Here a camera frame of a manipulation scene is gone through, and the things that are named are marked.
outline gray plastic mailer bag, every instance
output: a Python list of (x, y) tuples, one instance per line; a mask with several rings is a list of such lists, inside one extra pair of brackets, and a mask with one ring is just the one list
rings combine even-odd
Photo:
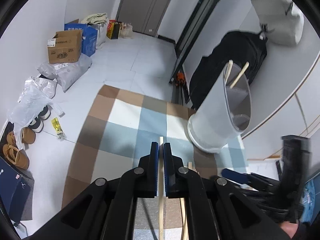
[(56, 78), (63, 92), (66, 92), (88, 70), (91, 64), (92, 59), (82, 53), (77, 62), (61, 64), (45, 62), (39, 66), (38, 71), (46, 78)]

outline orange object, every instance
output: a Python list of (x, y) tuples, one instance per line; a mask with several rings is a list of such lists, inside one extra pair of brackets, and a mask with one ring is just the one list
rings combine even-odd
[(183, 86), (186, 83), (186, 78), (185, 78), (183, 73), (179, 72), (177, 74), (177, 77), (176, 77), (175, 81), (176, 81), (175, 82), (176, 86), (179, 86), (179, 85)]

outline white tile floor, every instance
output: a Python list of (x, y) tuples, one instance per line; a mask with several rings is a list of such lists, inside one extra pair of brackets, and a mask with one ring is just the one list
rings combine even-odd
[(58, 141), (51, 125), (54, 111), (26, 153), (35, 184), (33, 219), (23, 221), (33, 234), (61, 209), (71, 155), (85, 118), (103, 84), (171, 101), (168, 84), (176, 60), (173, 44), (134, 33), (133, 39), (107, 39), (92, 55), (92, 66), (64, 93), (58, 85), (53, 98), (65, 115), (59, 121), (67, 138)]

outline blue cardboard box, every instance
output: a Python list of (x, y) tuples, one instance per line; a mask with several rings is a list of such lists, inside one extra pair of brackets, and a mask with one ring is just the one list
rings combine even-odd
[(30, 191), (23, 175), (0, 157), (0, 196), (10, 219), (17, 224)]
[(64, 30), (83, 30), (81, 52), (89, 57), (96, 52), (97, 30), (81, 23), (67, 23), (64, 25)]

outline folded blanket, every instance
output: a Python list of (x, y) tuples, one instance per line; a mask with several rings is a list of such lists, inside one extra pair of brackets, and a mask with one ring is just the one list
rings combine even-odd
[(84, 18), (81, 23), (83, 24), (99, 24), (104, 23), (107, 21), (107, 14), (106, 13), (95, 13), (88, 15)]

